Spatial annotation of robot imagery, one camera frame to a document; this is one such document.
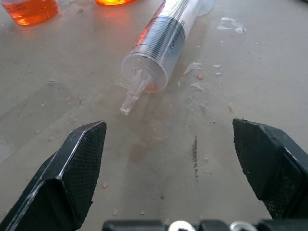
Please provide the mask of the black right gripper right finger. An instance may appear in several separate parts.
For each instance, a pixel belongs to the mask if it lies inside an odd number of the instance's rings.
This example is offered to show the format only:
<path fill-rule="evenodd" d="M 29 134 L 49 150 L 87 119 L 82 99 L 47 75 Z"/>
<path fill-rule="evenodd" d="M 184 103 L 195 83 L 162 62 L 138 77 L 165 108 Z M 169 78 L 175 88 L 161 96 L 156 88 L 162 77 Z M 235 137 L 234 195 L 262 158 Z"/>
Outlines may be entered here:
<path fill-rule="evenodd" d="M 232 121 L 236 154 L 271 219 L 255 228 L 308 228 L 308 154 L 283 130 Z"/>

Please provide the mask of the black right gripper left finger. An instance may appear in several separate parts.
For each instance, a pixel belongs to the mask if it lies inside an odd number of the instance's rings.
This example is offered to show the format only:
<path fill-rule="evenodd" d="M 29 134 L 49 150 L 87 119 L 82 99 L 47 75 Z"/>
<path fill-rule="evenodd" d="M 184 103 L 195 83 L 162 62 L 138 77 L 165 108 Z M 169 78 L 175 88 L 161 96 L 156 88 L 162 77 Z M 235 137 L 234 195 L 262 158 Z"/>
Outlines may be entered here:
<path fill-rule="evenodd" d="M 0 231 L 80 229 L 97 185 L 106 130 L 102 120 L 71 131 L 35 173 Z"/>

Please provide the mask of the large clear plastic syringe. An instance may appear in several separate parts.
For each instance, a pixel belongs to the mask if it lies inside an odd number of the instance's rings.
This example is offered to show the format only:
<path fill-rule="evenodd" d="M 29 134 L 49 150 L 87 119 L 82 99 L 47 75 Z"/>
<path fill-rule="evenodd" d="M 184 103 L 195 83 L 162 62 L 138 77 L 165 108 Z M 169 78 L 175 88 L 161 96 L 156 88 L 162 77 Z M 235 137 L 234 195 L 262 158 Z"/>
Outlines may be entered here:
<path fill-rule="evenodd" d="M 128 115 L 143 92 L 163 90 L 198 16 L 208 13 L 214 0 L 163 0 L 122 63 L 129 82 L 120 108 Z"/>

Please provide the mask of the beaker with orange liquid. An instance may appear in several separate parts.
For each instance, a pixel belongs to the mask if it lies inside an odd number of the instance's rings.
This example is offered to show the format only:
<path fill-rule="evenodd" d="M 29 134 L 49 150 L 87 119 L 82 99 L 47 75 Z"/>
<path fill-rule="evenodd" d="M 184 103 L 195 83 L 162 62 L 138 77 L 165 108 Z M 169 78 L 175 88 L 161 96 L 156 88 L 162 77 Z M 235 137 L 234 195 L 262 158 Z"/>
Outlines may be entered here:
<path fill-rule="evenodd" d="M 58 13 L 56 0 L 0 0 L 8 15 L 19 25 L 42 23 Z"/>

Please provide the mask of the orange liquid container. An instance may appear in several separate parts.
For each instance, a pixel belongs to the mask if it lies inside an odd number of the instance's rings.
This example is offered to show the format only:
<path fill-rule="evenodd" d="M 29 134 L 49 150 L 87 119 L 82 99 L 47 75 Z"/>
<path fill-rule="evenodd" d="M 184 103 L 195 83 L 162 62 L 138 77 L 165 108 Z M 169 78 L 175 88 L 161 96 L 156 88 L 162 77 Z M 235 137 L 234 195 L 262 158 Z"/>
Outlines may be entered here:
<path fill-rule="evenodd" d="M 105 6 L 114 6 L 114 5 L 121 5 L 127 4 L 134 0 L 95 0 L 98 4 L 105 5 Z"/>

